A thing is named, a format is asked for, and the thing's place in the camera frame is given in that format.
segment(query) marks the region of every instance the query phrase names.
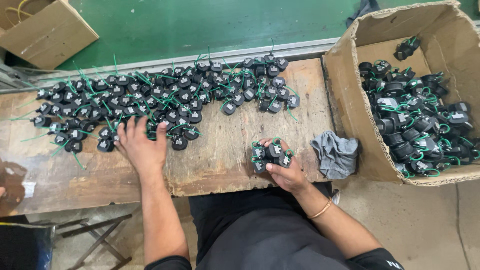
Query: open cardboard box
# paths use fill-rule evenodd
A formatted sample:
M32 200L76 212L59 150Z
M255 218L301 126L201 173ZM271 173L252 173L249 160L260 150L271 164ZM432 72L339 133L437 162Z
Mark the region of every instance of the open cardboard box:
M359 176L369 180L435 186L480 179L480 166L452 166L438 177L406 179L394 166L383 142L367 94L361 87L358 64L383 59L417 77L445 72L451 104L470 103L469 137L480 136L480 37L457 1L441 1L373 12L353 22L325 56L325 66L347 136L360 140ZM413 56L400 62L393 56L402 40L421 40Z
M2 5L8 2L17 0L6 0ZM0 30L0 47L40 69L53 70L98 39L67 0L39 8L41 11L15 27Z

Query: metal rail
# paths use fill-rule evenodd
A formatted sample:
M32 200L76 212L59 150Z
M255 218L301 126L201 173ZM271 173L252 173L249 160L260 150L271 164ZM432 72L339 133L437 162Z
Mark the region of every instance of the metal rail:
M473 22L477 28L480 27L480 20L473 21ZM305 41L305 42L276 45L274 49L274 55L276 57L284 57L288 61L298 61L298 60L319 58L322 54L330 50L331 47L339 39L340 38L337 37L337 38L328 38L328 39L321 39L321 40L314 40L314 41ZM223 52L210 53L210 58L212 59L212 61L223 63L223 59L222 59L223 57L225 58L226 63L228 63L229 65L235 65L243 61L247 57L267 55L270 53L271 50L272 50L271 46L265 46L265 47L258 47L258 48L252 48L252 49L223 51ZM118 65L117 67L118 67L119 73L121 74L127 74L130 72L134 72L136 70L148 71L149 73L158 73L168 67L171 67L172 62L175 63L175 66L181 66L181 67L192 66L193 62L197 60L197 57L198 55L191 55L191 56L170 58L170 59L164 59L164 60L154 60L154 61L124 64L124 65ZM208 64L208 60L203 59L199 61L199 63ZM102 69L108 72L115 72L114 65L102 67ZM104 77L107 76L106 73L100 72L94 68L83 70L85 75L87 75L88 77L100 79L98 75L95 73L95 71ZM78 80L80 78L77 71L58 71L58 72L49 73L49 74L29 76L28 80L30 83L35 84L38 87L50 87L50 86L53 86L55 82L52 82L52 81L42 82L41 80L52 79L52 78L67 79L69 76L71 80ZM0 94L18 93L18 92L35 91L35 90L36 90L35 88L31 88L31 87L10 88L10 89L0 90Z

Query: forearm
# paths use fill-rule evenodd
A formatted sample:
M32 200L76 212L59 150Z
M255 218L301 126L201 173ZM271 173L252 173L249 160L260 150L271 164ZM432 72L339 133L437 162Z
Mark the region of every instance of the forearm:
M185 233L161 175L141 177L146 265L172 255L190 260Z
M308 216L319 213L328 203L328 198L312 184L293 195ZM382 247L365 227L334 204L312 221L347 259Z

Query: concrete floor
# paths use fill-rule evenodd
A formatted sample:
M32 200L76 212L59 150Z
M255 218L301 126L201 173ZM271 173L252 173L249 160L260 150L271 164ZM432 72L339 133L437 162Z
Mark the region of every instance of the concrete floor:
M335 181L339 206L364 224L394 257L409 270L480 270L480 181L440 187L416 187L363 180ZM187 235L191 261L197 253L197 234L187 198L174 199ZM143 227L140 204L30 215L30 221L69 221L90 218L92 222L133 213L107 240L133 261L123 269L143 269ZM89 234L56 243L53 270L72 266L94 242ZM110 269L116 259L99 247L86 260L87 270Z

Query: black shirt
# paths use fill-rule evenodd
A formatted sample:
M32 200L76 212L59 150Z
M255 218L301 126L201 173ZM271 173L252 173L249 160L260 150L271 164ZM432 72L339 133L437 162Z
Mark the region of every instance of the black shirt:
M146 270L191 270L187 259L171 256ZM285 209L254 210L238 217L215 240L198 270L403 270L385 249L346 260L301 215Z

